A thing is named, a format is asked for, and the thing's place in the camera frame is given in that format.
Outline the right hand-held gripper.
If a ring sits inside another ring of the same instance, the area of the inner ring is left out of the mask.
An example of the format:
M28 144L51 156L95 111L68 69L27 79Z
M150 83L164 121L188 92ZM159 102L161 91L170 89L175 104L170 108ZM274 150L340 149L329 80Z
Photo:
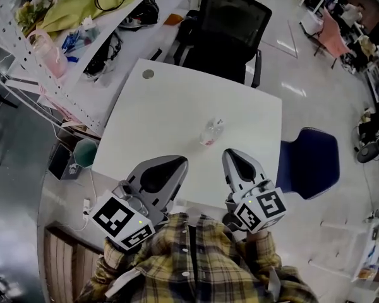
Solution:
M227 214L222 223L231 231L255 234L285 217L284 194L266 176L257 160L228 148L222 154L222 164L226 183L231 189L225 201Z

